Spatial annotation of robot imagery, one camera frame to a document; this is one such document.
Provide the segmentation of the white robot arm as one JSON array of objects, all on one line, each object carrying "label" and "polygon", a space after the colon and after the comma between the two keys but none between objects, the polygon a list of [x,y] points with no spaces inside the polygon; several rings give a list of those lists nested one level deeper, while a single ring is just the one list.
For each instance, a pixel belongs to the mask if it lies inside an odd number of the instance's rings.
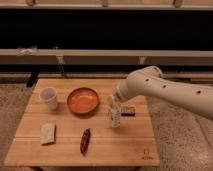
[{"label": "white robot arm", "polygon": [[157,66],[131,72],[113,91],[119,102],[139,95],[165,100],[213,121],[213,87],[165,80]]}]

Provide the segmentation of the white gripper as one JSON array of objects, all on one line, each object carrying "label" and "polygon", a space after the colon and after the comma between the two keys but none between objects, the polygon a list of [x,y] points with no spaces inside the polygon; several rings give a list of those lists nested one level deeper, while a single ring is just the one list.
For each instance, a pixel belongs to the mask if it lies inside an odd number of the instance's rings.
[{"label": "white gripper", "polygon": [[126,87],[124,87],[122,85],[117,85],[113,91],[113,96],[109,96],[109,106],[111,108],[113,108],[115,106],[115,100],[114,100],[114,98],[115,98],[117,101],[119,101],[119,102],[117,102],[117,108],[121,112],[122,104],[120,102],[125,102],[127,100]]}]

